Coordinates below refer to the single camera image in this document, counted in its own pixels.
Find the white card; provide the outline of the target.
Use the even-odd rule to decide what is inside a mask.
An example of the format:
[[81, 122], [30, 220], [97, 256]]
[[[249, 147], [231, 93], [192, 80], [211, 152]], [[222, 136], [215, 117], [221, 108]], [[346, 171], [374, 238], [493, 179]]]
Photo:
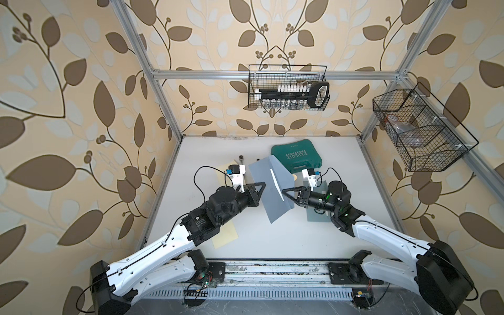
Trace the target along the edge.
[[276, 187], [277, 192], [278, 192], [280, 198], [284, 202], [285, 199], [283, 198], [282, 190], [280, 189], [280, 185], [278, 184], [278, 181], [277, 181], [277, 178], [276, 178], [276, 175], [275, 175], [273, 169], [270, 169], [270, 173], [271, 173], [271, 176], [272, 176], [272, 179], [273, 179], [273, 182], [274, 182], [274, 186]]

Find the dark grey envelope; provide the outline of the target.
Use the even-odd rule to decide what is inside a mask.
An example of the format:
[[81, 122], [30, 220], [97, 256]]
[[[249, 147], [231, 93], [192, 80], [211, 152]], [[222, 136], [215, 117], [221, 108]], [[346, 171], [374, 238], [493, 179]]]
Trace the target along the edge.
[[265, 208], [270, 223], [274, 223], [289, 210], [293, 209], [295, 204], [285, 196], [285, 201], [282, 201], [274, 186], [270, 169], [273, 169], [281, 190], [293, 188], [295, 179], [275, 156], [268, 156], [249, 165], [253, 180], [255, 182], [266, 183], [266, 188], [261, 197], [261, 203]]

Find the light blue-grey envelope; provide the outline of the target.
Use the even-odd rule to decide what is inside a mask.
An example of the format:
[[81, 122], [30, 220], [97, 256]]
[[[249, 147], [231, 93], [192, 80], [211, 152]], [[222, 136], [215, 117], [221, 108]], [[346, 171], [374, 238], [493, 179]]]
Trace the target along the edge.
[[[313, 192], [325, 195], [328, 190], [326, 181], [322, 181], [320, 186], [315, 187]], [[330, 215], [328, 212], [308, 206], [306, 209], [307, 221], [311, 223], [331, 223]]]

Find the cream envelope brown seal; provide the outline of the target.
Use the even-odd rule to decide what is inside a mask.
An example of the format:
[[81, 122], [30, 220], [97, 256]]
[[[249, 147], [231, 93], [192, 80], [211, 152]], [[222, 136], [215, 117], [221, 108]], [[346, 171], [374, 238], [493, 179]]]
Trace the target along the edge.
[[230, 165], [235, 165], [236, 162], [229, 161], [227, 163], [224, 163], [223, 165], [219, 165], [217, 169], [220, 171], [217, 172], [217, 180], [220, 186], [233, 186], [232, 180], [231, 180], [231, 175], [227, 173], [227, 169], [229, 169]]

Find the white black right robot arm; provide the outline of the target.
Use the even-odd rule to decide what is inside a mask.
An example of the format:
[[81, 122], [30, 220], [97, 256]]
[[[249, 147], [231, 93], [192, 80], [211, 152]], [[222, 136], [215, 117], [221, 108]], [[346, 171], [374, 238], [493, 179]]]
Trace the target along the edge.
[[342, 181], [332, 181], [324, 194], [313, 187], [285, 188], [282, 194], [300, 207], [328, 212], [335, 227], [353, 238], [393, 255], [386, 259], [361, 250], [349, 261], [351, 278], [362, 276], [407, 289], [440, 314], [455, 314], [476, 286], [455, 251], [445, 242], [418, 240], [389, 228], [351, 205]]

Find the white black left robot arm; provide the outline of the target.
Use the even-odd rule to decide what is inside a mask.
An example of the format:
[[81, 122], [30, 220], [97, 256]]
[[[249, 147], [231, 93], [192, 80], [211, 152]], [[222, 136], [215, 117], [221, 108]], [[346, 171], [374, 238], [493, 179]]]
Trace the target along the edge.
[[99, 261], [90, 268], [89, 314], [125, 314], [152, 292], [177, 283], [201, 297], [213, 274], [198, 246], [243, 210], [258, 207], [266, 188], [265, 182], [245, 184], [242, 174], [223, 175], [224, 185], [177, 218], [165, 236], [120, 261]]

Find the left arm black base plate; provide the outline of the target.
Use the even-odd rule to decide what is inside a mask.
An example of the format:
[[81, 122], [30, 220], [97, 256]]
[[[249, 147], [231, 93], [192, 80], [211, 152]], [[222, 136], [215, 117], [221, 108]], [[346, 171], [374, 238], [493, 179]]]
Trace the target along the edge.
[[188, 256], [194, 263], [195, 274], [190, 278], [190, 283], [223, 283], [225, 277], [225, 263], [208, 262], [201, 250], [190, 251]]

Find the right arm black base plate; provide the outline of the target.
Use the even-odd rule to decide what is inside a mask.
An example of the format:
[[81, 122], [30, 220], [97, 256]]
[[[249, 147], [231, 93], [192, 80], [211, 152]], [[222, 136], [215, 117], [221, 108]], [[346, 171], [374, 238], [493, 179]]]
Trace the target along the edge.
[[382, 285], [384, 281], [371, 279], [364, 273], [361, 264], [371, 255], [370, 251], [360, 250], [347, 262], [329, 262], [327, 264], [329, 277], [333, 285]]

